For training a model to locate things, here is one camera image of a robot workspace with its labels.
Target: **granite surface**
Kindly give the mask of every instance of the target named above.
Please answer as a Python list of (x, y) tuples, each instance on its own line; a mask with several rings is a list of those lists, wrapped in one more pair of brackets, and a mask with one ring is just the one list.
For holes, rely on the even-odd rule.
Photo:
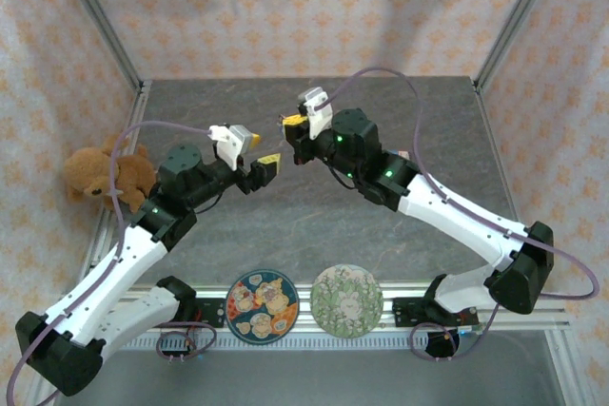
[[(191, 285), (229, 285), (255, 268), (274, 268), (296, 282), (312, 282), (328, 266), (357, 264), (378, 280), (430, 280), (483, 264), (439, 230), (369, 203), (342, 188), (319, 161), (296, 166), (279, 128), (279, 115), (296, 112), (309, 87), (331, 92), (343, 79), (155, 81), (145, 120), (207, 128), (243, 124), (263, 141), (246, 163), (281, 152), (280, 175), (245, 196), (230, 188), (219, 204), (139, 283), (173, 275)], [(426, 103), (421, 153), (429, 171), (449, 188), (511, 217), (498, 166), (469, 78), (413, 79)], [(416, 102), (396, 78), (364, 78), (333, 104), (359, 107), (379, 126), (383, 146), (411, 150)], [(145, 128), (140, 142), (160, 164), (179, 143), (194, 143), (213, 158), (205, 136)]]

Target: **wire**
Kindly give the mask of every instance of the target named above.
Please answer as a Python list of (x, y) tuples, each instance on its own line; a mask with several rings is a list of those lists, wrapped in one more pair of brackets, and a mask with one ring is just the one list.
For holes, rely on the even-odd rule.
[[(197, 314), (194, 317), (194, 321), (195, 322), (200, 322), (201, 318), (203, 317), (203, 312), (201, 311), (201, 308), (197, 309)], [(192, 332), (195, 329), (194, 325), (191, 325), (188, 330), (187, 330), (187, 335)]]
[(224, 194), (224, 192), (221, 192), (218, 194), (218, 197), (216, 197), (216, 200), (208, 207), (200, 209), (199, 211), (195, 211), (194, 214), (203, 214), (206, 211), (209, 211), (211, 208), (213, 208), (216, 204), (218, 204), (218, 202), (220, 201), (220, 199), (222, 199), (222, 195)]
[(418, 358), (425, 360), (425, 361), (451, 361), (451, 360), (456, 360), (459, 358), (464, 358), (466, 356), (469, 356), (472, 351), (478, 347), (482, 340), (484, 338), (486, 338), (486, 334), (488, 333), (488, 330), (491, 328), (491, 325), (493, 323), (493, 320), (495, 320), (495, 316), (497, 315), (497, 312), (499, 311), (499, 305), (495, 306), (495, 309), (493, 309), (493, 312), (491, 313), (491, 317), (488, 318), (488, 322), (486, 322), (486, 325), (484, 326), (484, 329), (482, 330), (482, 334), (480, 335), (480, 337), (478, 339), (476, 339), (474, 341), (474, 344), (471, 345), (471, 347), (469, 349), (467, 349), (467, 352), (463, 353), (463, 354), (458, 354), (452, 357), (446, 357), (446, 358), (440, 358), (440, 357), (431, 357), (429, 355), (424, 355), (424, 353), (419, 352), (418, 350), (415, 349), (415, 345), (414, 345), (414, 337), (415, 337), (415, 333), (417, 332), (417, 330), (419, 330), (420, 328), (423, 327), (435, 327), (435, 328), (439, 328), (441, 329), (445, 335), (448, 335), (448, 338), (450, 339), (450, 342), (453, 346), (453, 350), (455, 352), (457, 352), (457, 345), (455, 344), (455, 340), (453, 339), (453, 336), (450, 334), (450, 332), (446, 329), (446, 327), (444, 327), (443, 325), (439, 325), (438, 323), (431, 323), (431, 322), (424, 322), (424, 323), (420, 323), (419, 325), (416, 325), (408, 334), (408, 345), (410, 346), (410, 350), (412, 351), (412, 353), (417, 356)]
[(325, 149), (325, 154), (324, 154), (324, 163), (327, 165), (327, 168), (328, 168), (328, 170), (330, 170), (330, 173), (332, 174), (332, 176), (334, 177), (334, 179), (335, 179), (336, 181), (338, 181), (338, 183), (339, 183), (339, 184), (340, 184), (342, 187), (344, 187), (345, 189), (348, 189), (348, 190), (354, 190), (354, 189), (355, 189), (355, 185), (351, 186), (351, 185), (349, 185), (349, 184), (345, 183), (345, 182), (344, 182), (344, 181), (341, 179), (341, 177), (340, 177), (340, 176), (339, 176), (339, 175), (336, 173), (336, 170), (334, 169), (334, 167), (333, 167), (332, 165), (330, 165), (330, 164), (327, 162), (327, 156), (328, 156), (328, 152), (330, 152), (330, 149), (332, 148), (332, 146), (333, 146), (333, 145), (334, 145), (334, 142), (331, 142), (331, 143), (330, 143), (330, 144), (327, 146), (327, 148)]
[(544, 242), (538, 242), (537, 240), (532, 240), (530, 238), (524, 237), (521, 234), (513, 233), (510, 229), (502, 227), (501, 225), (498, 225), (492, 221), (488, 221), (486, 218), (476, 214), (472, 210), (470, 210), (470, 209), (466, 208), (465, 206), (448, 198), (448, 196), (440, 189), (440, 187), (436, 184), (436, 182), (431, 178), (431, 176), (427, 172), (427, 167), (425, 166), (425, 164), (422, 160), (422, 157), (421, 157), (421, 153), (419, 151), (419, 139), (420, 139), (419, 137), (420, 137), (420, 132), (421, 132), (423, 101), (419, 95), (419, 92), (416, 90), (414, 85), (410, 82), (410, 79), (403, 73), (401, 73), (397, 70), (393, 70), (391, 68), (384, 68), (384, 67), (364, 68), (364, 69), (354, 73), (353, 75), (348, 77), (346, 80), (344, 80), (339, 85), (339, 87), (327, 98), (327, 100), (325, 100), (325, 102), (315, 106), (315, 108), (314, 108), (315, 111), (319, 111), (322, 108), (324, 108), (325, 106), (329, 105), (334, 99), (336, 99), (336, 97), (338, 97), (341, 94), (341, 92), (345, 91), (348, 87), (350, 87), (357, 78), (359, 78), (360, 76), (362, 76), (365, 73), (368, 73), (370, 71), (386, 71), (387, 73), (396, 75), (396, 76), (402, 78), (408, 84), (410, 89), (412, 90), (415, 98), (417, 99), (417, 104), (419, 106), (419, 110), (417, 112), (417, 121), (415, 124), (415, 134), (414, 134), (414, 143), (413, 143), (413, 152), (415, 155), (415, 159), (417, 161), (417, 165), (419, 166), (419, 169), (421, 170), (421, 174), (425, 177), (425, 180), (427, 181), (427, 183), (434, 189), (434, 191), (445, 202), (447, 202), (451, 206), (457, 208), (457, 210), (461, 211), (461, 213), (463, 213), (465, 216), (468, 216), (469, 218), (473, 219), (474, 221), (479, 222), (482, 225), (485, 225), (492, 230), (500, 232), (504, 237), (514, 238), (520, 242), (530, 244), (539, 249), (550, 251), (553, 254), (557, 254), (557, 255), (567, 259), (568, 261), (574, 263), (581, 271), (583, 271), (585, 273), (585, 275), (588, 277), (588, 279), (592, 282), (592, 291), (587, 294), (583, 294), (583, 295), (540, 294), (542, 297), (545, 297), (547, 299), (554, 299), (554, 300), (589, 300), (589, 299), (596, 297), (599, 294), (600, 284), (599, 284), (599, 280), (597, 279), (597, 276), (594, 274), (594, 272), (590, 268), (588, 268), (588, 266), (586, 266), (582, 261), (580, 261), (573, 255), (567, 254), (566, 252), (558, 249), (557, 247), (551, 246)]
[[(383, 68), (383, 67), (369, 67), (369, 68), (364, 68), (356, 73), (354, 73), (353, 75), (351, 75), (350, 77), (348, 77), (346, 80), (344, 80), (339, 87), (327, 98), (327, 100), (325, 100), (324, 102), (322, 102), (321, 104), (315, 106), (315, 111), (319, 111), (321, 109), (323, 109), (324, 107), (328, 106), (330, 103), (332, 103), (332, 101), (334, 99), (336, 99), (342, 92), (344, 92), (345, 90), (347, 90), (354, 82), (356, 79), (358, 79), (359, 77), (361, 77), (362, 75), (364, 75), (365, 73), (368, 73), (370, 71), (384, 71), (387, 73), (391, 73), (395, 76), (398, 76), (399, 78), (402, 78), (410, 87), (412, 93), (415, 96), (415, 99), (417, 100), (417, 105), (418, 107), (418, 111), (417, 111), (417, 121), (415, 124), (415, 133), (414, 133), (414, 142), (413, 142), (413, 152), (414, 152), (414, 156), (417, 162), (417, 165), (419, 166), (419, 169), (422, 173), (422, 175), (424, 176), (425, 180), (427, 181), (427, 183), (432, 187), (432, 189), (434, 189), (434, 191), (448, 204), (450, 204), (451, 206), (457, 208), (457, 210), (459, 210), (462, 214), (468, 216), (469, 218), (473, 219), (476, 222), (481, 223), (482, 225), (487, 226), (488, 228), (492, 229), (492, 230), (496, 230), (500, 233), (503, 234), (504, 237), (506, 238), (514, 238), (520, 242), (523, 243), (527, 243), (530, 244), (532, 246), (535, 246), (539, 249), (543, 249), (546, 251), (550, 251), (553, 254), (559, 255), (560, 257), (563, 257), (565, 259), (567, 259), (568, 261), (572, 262), (574, 265), (576, 265), (581, 271), (583, 271), (585, 273), (585, 275), (588, 277), (588, 279), (590, 280), (590, 282), (592, 283), (592, 291), (587, 293), (587, 294), (583, 294), (583, 295), (564, 295), (564, 294), (545, 294), (545, 293), (541, 293), (540, 296), (544, 297), (546, 299), (550, 299), (550, 300), (590, 300), (594, 297), (596, 297), (599, 294), (600, 291), (600, 284), (599, 284), (599, 280), (597, 279), (597, 276), (594, 274), (594, 272), (588, 268), (588, 266), (586, 264), (584, 264), (582, 261), (580, 261), (579, 259), (577, 259), (576, 257), (574, 257), (571, 254), (568, 254), (560, 249), (558, 249), (557, 247), (551, 246), (549, 244), (546, 244), (544, 242), (538, 242), (536, 240), (532, 240), (530, 238), (524, 237), (518, 233), (513, 233), (511, 230), (502, 227), (494, 222), (488, 221), (486, 218), (476, 214), (475, 212), (471, 211), (470, 209), (464, 207), (463, 205), (454, 202), (452, 199), (448, 198), (448, 196), (442, 192), (442, 190), (440, 189), (440, 187), (436, 184), (436, 182), (431, 178), (431, 176), (429, 175), (429, 173), (427, 172), (427, 168), (422, 160), (421, 157), (421, 153), (419, 151), (419, 139), (420, 139), (420, 133), (421, 133), (421, 124), (422, 124), (422, 115), (423, 115), (423, 101), (421, 96), (419, 95), (419, 92), (416, 90), (416, 88), (414, 87), (414, 85), (410, 82), (410, 79), (404, 75), (403, 73), (397, 71), (397, 70), (393, 70), (391, 68)], [(495, 319), (495, 316), (497, 315), (497, 312), (499, 310), (499, 305), (497, 305), (495, 307), (495, 309), (493, 310), (493, 313), (491, 314), (490, 319), (488, 320), (486, 326), (484, 327), (484, 330), (481, 334), (481, 336), (476, 340), (476, 342), (474, 343), (474, 345), (472, 345), (470, 347), (470, 349), (464, 353), (461, 354), (459, 356), (454, 356), (452, 358), (446, 358), (445, 360), (452, 360), (455, 358), (462, 358), (465, 357), (466, 355), (469, 355), (472, 350), (478, 346), (480, 344), (480, 342), (484, 339), (484, 337), (486, 336), (486, 333), (488, 332), (488, 329), (490, 328), (491, 324), (493, 323), (493, 320)], [(436, 327), (436, 328), (442, 328), (442, 330), (450, 337), (450, 340), (453, 343), (453, 347), (455, 347), (454, 345), (454, 340), (452, 338), (452, 335), (450, 335), (450, 333), (446, 330), (445, 327), (438, 325), (436, 323), (421, 323), (417, 326), (415, 326), (412, 331), (410, 332), (410, 334), (408, 335), (408, 341), (410, 344), (410, 348), (413, 352), (413, 354), (415, 354), (417, 357), (428, 360), (428, 361), (439, 361), (439, 358), (431, 358), (431, 357), (425, 357), (422, 354), (420, 354), (419, 352), (417, 352), (414, 349), (414, 344), (413, 344), (413, 340), (414, 340), (414, 334), (417, 331), (417, 329), (422, 328), (423, 326), (432, 326), (432, 327)]]
[[(80, 306), (80, 304), (83, 301), (85, 301), (88, 297), (90, 297), (90, 295), (93, 292), (95, 292), (97, 290), (97, 288), (108, 278), (108, 276), (110, 275), (110, 273), (112, 272), (112, 270), (114, 269), (114, 267), (116, 266), (118, 261), (121, 259), (121, 255), (123, 253), (123, 246), (125, 244), (126, 226), (125, 226), (125, 219), (123, 217), (123, 213), (121, 212), (121, 208), (118, 203), (118, 197), (117, 197), (118, 194), (116, 192), (116, 185), (114, 183), (115, 164), (116, 164), (116, 159), (118, 157), (118, 151), (121, 148), (121, 144), (125, 140), (125, 138), (128, 136), (128, 134), (131, 133), (133, 130), (136, 130), (140, 127), (145, 127), (145, 126), (167, 127), (167, 128), (173, 128), (176, 130), (183, 130), (185, 132), (199, 133), (199, 134), (204, 134), (204, 135), (211, 134), (210, 130), (202, 129), (202, 128), (182, 126), (182, 125), (174, 124), (174, 123), (166, 123), (164, 121), (143, 121), (141, 123), (135, 124), (135, 125), (127, 128), (116, 139), (116, 142), (114, 143), (114, 148), (112, 149), (112, 153), (110, 154), (110, 170), (109, 170), (109, 186), (110, 186), (109, 195), (112, 198), (112, 206), (114, 207), (114, 213), (116, 214), (116, 219), (118, 222), (118, 243), (116, 245), (116, 251), (114, 253), (114, 257), (108, 264), (108, 267), (106, 268), (106, 270), (104, 270), (104, 272), (101, 274), (101, 276), (80, 297), (76, 298), (72, 302), (72, 304), (70, 304), (64, 310), (63, 315), (57, 316), (57, 318), (55, 318), (49, 325), (47, 325), (47, 327), (45, 327), (45, 329), (42, 332), (40, 332), (40, 334), (29, 345), (28, 349), (26, 349), (24, 351), (23, 356), (21, 356), (21, 358), (17, 362), (17, 365), (15, 366), (15, 369), (13, 370), (12, 374), (10, 375), (9, 383), (7, 385), (7, 405), (8, 406), (15, 406), (14, 390), (15, 390), (15, 384), (17, 382), (17, 378), (19, 377), (21, 370), (23, 370), (23, 367), (26, 365), (27, 361), (32, 356), (34, 351), (38, 348), (38, 346), (40, 346), (40, 344), (47, 337), (47, 335), (51, 331), (53, 331), (53, 329), (57, 325), (59, 325), (59, 323), (62, 320), (64, 320), (67, 316), (69, 316), (69, 314), (74, 309), (76, 309), (78, 306)], [(49, 402), (53, 401), (58, 395), (59, 395), (59, 391), (54, 392), (43, 402), (39, 403), (37, 406), (43, 406), (45, 404), (48, 404)]]
[(336, 171), (334, 170), (334, 168), (332, 168), (330, 165), (327, 166), (327, 169), (330, 170), (330, 173), (332, 173), (332, 176), (334, 177), (334, 179), (336, 181), (339, 182), (339, 184), (344, 187), (345, 189), (349, 189), (349, 190), (353, 190), (355, 189), (355, 185), (349, 185), (347, 183), (345, 183), (341, 177), (336, 173)]
[(213, 328), (211, 325), (209, 325), (208, 323), (203, 323), (203, 322), (195, 322), (195, 321), (191, 321), (191, 322), (166, 322), (162, 325), (159, 325), (158, 328), (169, 328), (169, 327), (186, 327), (186, 326), (191, 326), (191, 327), (199, 327), (199, 328), (206, 328), (207, 330), (211, 330), (211, 333), (213, 333), (213, 337), (211, 338), (211, 341), (208, 342), (205, 346), (203, 346), (201, 349), (197, 349), (197, 343), (194, 341), (194, 338), (190, 337), (188, 335), (188, 333), (185, 332), (180, 332), (177, 330), (172, 330), (170, 332), (166, 332), (163, 333), (156, 341), (156, 353), (158, 354), (158, 356), (160, 358), (164, 358), (165, 360), (169, 360), (169, 361), (173, 361), (174, 356), (167, 356), (163, 353), (163, 351), (161, 350), (161, 343), (163, 342), (163, 340), (166, 337), (169, 337), (171, 335), (178, 335), (180, 337), (183, 337), (188, 344), (190, 344), (193, 348), (194, 351), (191, 351), (188, 355), (186, 356), (180, 356), (180, 360), (181, 361), (185, 361), (188, 360), (190, 358), (195, 358), (200, 356), (203, 352), (205, 352), (207, 349), (209, 349), (214, 342), (216, 342), (216, 339), (218, 338), (218, 332), (216, 331), (215, 328)]

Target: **metal bar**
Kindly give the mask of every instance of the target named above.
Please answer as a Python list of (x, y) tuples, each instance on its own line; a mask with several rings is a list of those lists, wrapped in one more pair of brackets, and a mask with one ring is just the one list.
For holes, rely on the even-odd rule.
[[(152, 81), (150, 80), (146, 80), (142, 83), (141, 89), (135, 96), (135, 100), (133, 101), (133, 104), (131, 106), (131, 112), (129, 113), (127, 121), (125, 122), (123, 130), (141, 122), (144, 118), (144, 111), (146, 109), (148, 95), (150, 94), (151, 87)], [(129, 144), (125, 150), (127, 154), (133, 154), (133, 152), (135, 151), (138, 134), (139, 129), (132, 132), (129, 136)], [(112, 235), (114, 234), (114, 226), (116, 219), (114, 218), (114, 215), (107, 211), (105, 208), (101, 208), (101, 211), (102, 214), (104, 214), (105, 218), (102, 222), (102, 226), (100, 227), (94, 239), (94, 251), (89, 252), (88, 261), (84, 265), (84, 268), (86, 268), (87, 272), (89, 271), (91, 266), (96, 265), (108, 253), (111, 248)]]
[(108, 45), (110, 51), (114, 55), (121, 71), (125, 75), (125, 78), (129, 84), (133, 87), (133, 90), (138, 90), (142, 84), (140, 77), (138, 76), (135, 66), (129, 59), (123, 44), (121, 43), (116, 31), (112, 27), (112, 24), (108, 20), (108, 17), (104, 13), (99, 0), (81, 0), (83, 6), (88, 11), (93, 23), (97, 26), (104, 41)]
[(598, 403), (577, 354), (573, 332), (547, 330), (545, 338), (565, 404), (596, 406)]
[[(57, 389), (46, 379), (40, 376), (38, 373), (34, 375), (34, 381), (30, 385), (28, 395), (26, 396), (26, 402), (24, 404), (28, 406), (34, 406), (42, 403), (45, 399), (53, 394)], [(50, 406), (54, 405), (57, 399), (50, 403)]]
[(524, 20), (536, 1), (537, 0), (518, 0), (514, 8), (512, 8), (497, 41), (491, 48), (491, 52), (486, 57), (481, 71), (476, 78), (475, 85), (478, 92), (483, 93), (484, 89), (489, 86), (499, 64), (507, 55), (510, 45), (514, 42), (515, 36), (521, 29)]
[[(121, 351), (150, 351), (154, 350), (159, 331), (146, 332), (123, 346)], [(210, 341), (207, 332), (195, 335), (198, 347)], [(427, 345), (427, 333), (417, 332), (414, 337), (415, 349), (424, 350)], [(186, 341), (180, 336), (169, 336), (161, 342), (161, 349), (171, 347), (174, 350), (186, 349)], [(393, 331), (374, 335), (368, 333), (359, 338), (335, 338), (327, 333), (299, 333), (290, 331), (283, 338), (265, 345), (251, 345), (236, 338), (229, 331), (218, 332), (218, 337), (211, 350), (213, 351), (378, 351), (402, 350), (410, 347), (408, 334), (404, 331)]]
[[(387, 332), (407, 332), (407, 328), (397, 328), (395, 318), (391, 311), (392, 300), (396, 297), (422, 297), (429, 286), (429, 282), (381, 282), (383, 290), (383, 313), (377, 327), (372, 331), (373, 334), (385, 334)], [(300, 310), (298, 320), (292, 331), (297, 333), (323, 333), (324, 331), (317, 324), (310, 307), (310, 291), (312, 284), (297, 285), (298, 296), (300, 299)], [(195, 287), (199, 298), (224, 299), (228, 293), (229, 286), (218, 287)], [(149, 287), (132, 287), (125, 297), (117, 304), (116, 308), (137, 300), (146, 294)], [(479, 308), (478, 313), (481, 322), (488, 320), (492, 312), (490, 308)], [(473, 330), (471, 326), (460, 327), (464, 331)], [(518, 315), (500, 308), (491, 330), (500, 331), (540, 331), (540, 330), (569, 330), (569, 318), (564, 309), (564, 303), (560, 300), (539, 300), (535, 311), (530, 315)]]
[(486, 135), (488, 136), (488, 141), (491, 144), (491, 150), (493, 151), (493, 156), (495, 157), (495, 162), (497, 163), (497, 168), (499, 169), (499, 175), (501, 178), (501, 185), (503, 186), (503, 190), (505, 191), (505, 196), (507, 197), (507, 204), (510, 207), (510, 217), (513, 220), (518, 221), (520, 219), (518, 208), (514, 203), (514, 199), (512, 197), (512, 192), (510, 191), (510, 187), (507, 183), (507, 176), (505, 174), (505, 166), (503, 166), (503, 161), (501, 160), (501, 154), (499, 153), (499, 149), (497, 148), (497, 143), (495, 142), (495, 136), (493, 135), (493, 129), (491, 128), (490, 121), (488, 119), (488, 114), (486, 113), (486, 108), (484, 107), (484, 100), (482, 98), (481, 92), (476, 88), (476, 84), (472, 81), (474, 85), (474, 91), (476, 92), (476, 101), (478, 102), (478, 108), (480, 110), (482, 121), (484, 122), (484, 128), (486, 129)]

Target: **wallpaper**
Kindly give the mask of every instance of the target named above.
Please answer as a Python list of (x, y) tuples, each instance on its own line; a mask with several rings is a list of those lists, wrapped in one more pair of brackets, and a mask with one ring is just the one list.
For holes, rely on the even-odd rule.
[[(601, 295), (571, 301), (586, 374), (609, 400), (609, 0), (539, 0), (484, 93), (521, 217), (599, 276)], [(589, 281), (557, 260), (549, 290)]]
[(120, 130), (132, 100), (79, 0), (0, 0), (0, 404), (14, 324), (75, 285), (94, 226), (97, 207), (67, 202), (63, 161)]
[(476, 76), (516, 0), (100, 0), (144, 79)]

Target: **gray table surface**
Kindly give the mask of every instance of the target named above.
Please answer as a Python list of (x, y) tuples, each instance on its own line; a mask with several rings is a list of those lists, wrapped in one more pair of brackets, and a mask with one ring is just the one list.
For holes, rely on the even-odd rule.
[(398, 351), (213, 351), (169, 365), (121, 351), (60, 406), (561, 406), (542, 331), (490, 332), (460, 360)]
[[(394, 213), (347, 191), (319, 161), (292, 162), (280, 114), (296, 112), (297, 96), (343, 79), (155, 81), (145, 120), (207, 128), (243, 124), (263, 141), (246, 155), (281, 152), (280, 175), (260, 191), (229, 189), (220, 203), (162, 261), (139, 279), (150, 284), (173, 275), (191, 285), (228, 285), (256, 268), (273, 268), (296, 282), (311, 282), (337, 263), (357, 264), (377, 280), (430, 280), (481, 266), (472, 251), (423, 222)], [(481, 111), (469, 78), (415, 78), (426, 103), (421, 153), (436, 179), (504, 217), (512, 217)], [(379, 126), (383, 146), (412, 149), (416, 102), (396, 78), (364, 78), (334, 103), (359, 107)], [(139, 140), (156, 164), (179, 143), (194, 143), (212, 160), (205, 136), (144, 128)]]

